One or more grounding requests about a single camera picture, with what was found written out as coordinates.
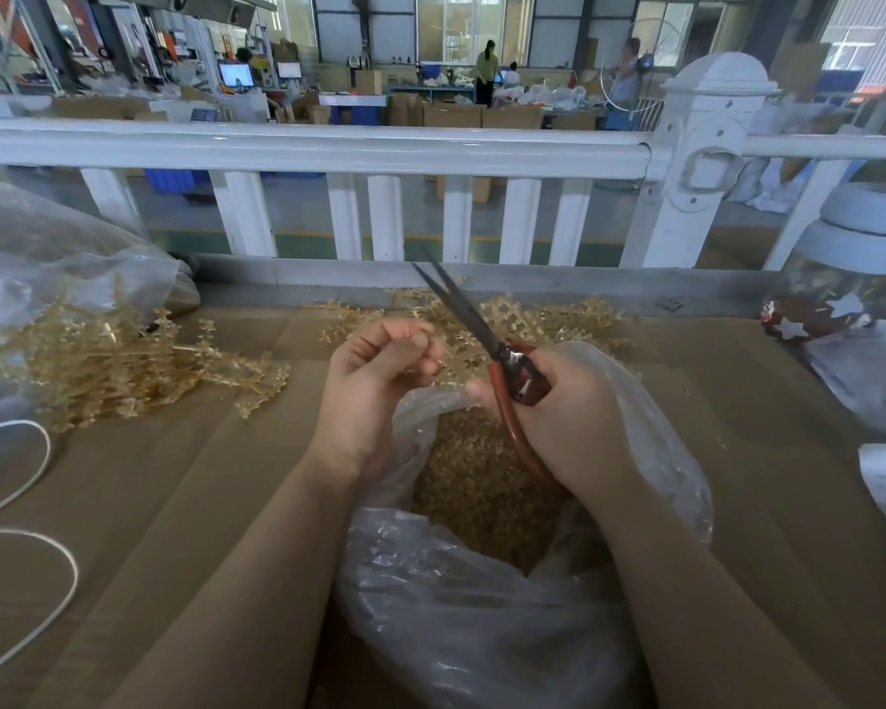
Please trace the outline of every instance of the black pants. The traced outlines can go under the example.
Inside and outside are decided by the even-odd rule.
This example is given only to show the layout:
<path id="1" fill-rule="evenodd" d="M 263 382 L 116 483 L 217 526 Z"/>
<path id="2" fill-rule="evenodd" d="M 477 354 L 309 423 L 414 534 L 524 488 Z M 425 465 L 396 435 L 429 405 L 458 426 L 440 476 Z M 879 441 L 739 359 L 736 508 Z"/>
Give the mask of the black pants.
<path id="1" fill-rule="evenodd" d="M 484 82 L 476 77 L 476 104 L 492 106 L 492 91 L 495 86 L 495 82 Z"/>

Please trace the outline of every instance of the scissor blade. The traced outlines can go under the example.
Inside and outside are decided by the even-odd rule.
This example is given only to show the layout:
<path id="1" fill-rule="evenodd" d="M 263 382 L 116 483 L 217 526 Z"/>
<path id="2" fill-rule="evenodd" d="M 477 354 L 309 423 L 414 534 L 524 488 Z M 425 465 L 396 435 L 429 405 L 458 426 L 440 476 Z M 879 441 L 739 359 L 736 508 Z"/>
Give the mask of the scissor blade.
<path id="1" fill-rule="evenodd" d="M 485 322 L 485 319 L 479 314 L 476 307 L 473 306 L 466 296 L 463 295 L 463 292 L 459 290 L 459 286 L 456 285 L 456 282 L 445 270 L 443 270 L 443 266 L 436 261 L 430 261 L 430 263 L 434 265 L 434 268 L 437 270 L 437 273 L 449 290 L 446 290 L 437 284 L 437 282 L 426 271 L 416 265 L 416 263 L 413 263 L 413 268 L 416 269 L 416 272 L 420 274 L 420 277 L 423 278 L 426 284 L 433 289 L 434 293 L 440 297 L 440 300 L 443 301 L 446 307 L 452 311 L 452 314 L 467 327 L 470 333 L 479 339 L 485 352 L 493 359 L 498 360 L 500 358 L 499 350 L 502 347 L 499 337 L 489 327 L 489 324 Z"/>

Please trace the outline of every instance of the glass jar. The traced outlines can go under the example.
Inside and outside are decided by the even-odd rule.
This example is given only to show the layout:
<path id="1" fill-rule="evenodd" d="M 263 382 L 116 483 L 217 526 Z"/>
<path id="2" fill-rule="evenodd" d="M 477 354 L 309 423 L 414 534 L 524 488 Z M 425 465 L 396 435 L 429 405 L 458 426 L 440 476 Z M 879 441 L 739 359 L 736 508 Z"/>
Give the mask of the glass jar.
<path id="1" fill-rule="evenodd" d="M 783 340 L 871 324 L 886 285 L 886 186 L 841 184 L 820 215 L 761 309 L 765 331 Z"/>

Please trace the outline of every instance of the jar lid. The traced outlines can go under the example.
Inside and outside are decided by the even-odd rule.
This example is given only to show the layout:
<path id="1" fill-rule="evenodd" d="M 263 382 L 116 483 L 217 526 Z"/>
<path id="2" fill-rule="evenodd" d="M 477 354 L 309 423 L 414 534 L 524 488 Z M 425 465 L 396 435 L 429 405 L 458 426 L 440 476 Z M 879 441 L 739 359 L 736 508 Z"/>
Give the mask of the jar lid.
<path id="1" fill-rule="evenodd" d="M 840 184 L 830 192 L 820 217 L 844 228 L 886 234 L 886 185 Z"/>
<path id="2" fill-rule="evenodd" d="M 815 221 L 804 229 L 794 252 L 831 268 L 886 276 L 886 236 Z"/>

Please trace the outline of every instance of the forearm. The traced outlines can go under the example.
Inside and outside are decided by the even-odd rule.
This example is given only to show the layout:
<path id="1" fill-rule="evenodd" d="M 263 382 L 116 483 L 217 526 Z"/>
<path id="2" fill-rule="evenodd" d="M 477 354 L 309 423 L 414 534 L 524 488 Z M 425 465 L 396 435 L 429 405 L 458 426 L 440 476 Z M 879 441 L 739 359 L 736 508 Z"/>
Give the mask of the forearm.
<path id="1" fill-rule="evenodd" d="M 301 706 L 354 493 L 296 465 L 109 709 Z"/>
<path id="2" fill-rule="evenodd" d="M 588 510 L 617 564 L 661 706 L 840 705 L 632 463 Z"/>

